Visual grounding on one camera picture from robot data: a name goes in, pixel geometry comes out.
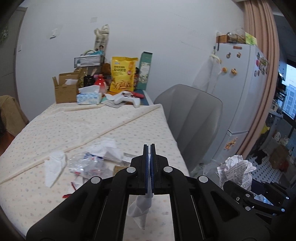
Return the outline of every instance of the metal screw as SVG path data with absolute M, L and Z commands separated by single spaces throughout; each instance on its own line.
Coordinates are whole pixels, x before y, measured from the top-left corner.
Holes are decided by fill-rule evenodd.
M 206 176 L 200 176 L 198 178 L 198 180 L 201 182 L 201 183 L 206 183 L 209 179 L 206 177 Z
M 171 167 L 164 167 L 163 170 L 165 172 L 172 172 L 173 171 L 173 169 Z
M 93 184 L 97 184 L 97 183 L 99 183 L 101 181 L 101 179 L 99 178 L 99 177 L 93 177 L 92 179 L 91 179 L 91 183 L 93 183 Z
M 135 169 L 134 167 L 128 167 L 128 168 L 126 169 L 126 171 L 127 171 L 128 173 L 134 173 L 134 172 L 136 171 L 136 169 Z

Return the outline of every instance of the pink curtain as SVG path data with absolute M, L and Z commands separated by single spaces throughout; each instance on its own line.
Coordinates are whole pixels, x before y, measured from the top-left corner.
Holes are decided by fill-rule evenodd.
M 265 91 L 262 97 L 257 116 L 246 136 L 238 154 L 247 157 L 268 116 L 276 89 L 279 68 L 279 38 L 274 16 L 268 0 L 244 1 L 244 28 L 245 31 L 257 38 L 258 47 L 269 61 L 269 72 Z

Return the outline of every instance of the yellow snack bag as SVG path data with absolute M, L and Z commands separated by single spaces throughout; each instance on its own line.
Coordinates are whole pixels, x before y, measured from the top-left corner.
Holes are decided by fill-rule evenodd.
M 112 83 L 110 91 L 133 91 L 133 81 L 136 72 L 138 58 L 112 57 L 111 74 Z

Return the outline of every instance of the white game controller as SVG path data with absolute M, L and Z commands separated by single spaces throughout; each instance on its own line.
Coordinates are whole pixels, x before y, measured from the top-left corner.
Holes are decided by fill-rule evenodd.
M 132 102 L 135 108 L 140 107 L 141 103 L 139 98 L 123 93 L 122 95 L 115 97 L 114 104 L 120 104 L 122 101 Z

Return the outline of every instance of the refrigerator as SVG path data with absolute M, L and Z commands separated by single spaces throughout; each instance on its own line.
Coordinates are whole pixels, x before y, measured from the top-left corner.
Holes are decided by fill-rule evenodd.
M 259 109 L 269 63 L 257 46 L 219 44 L 223 72 L 211 74 L 207 93 L 223 103 L 217 135 L 202 162 L 224 162 L 237 153 Z

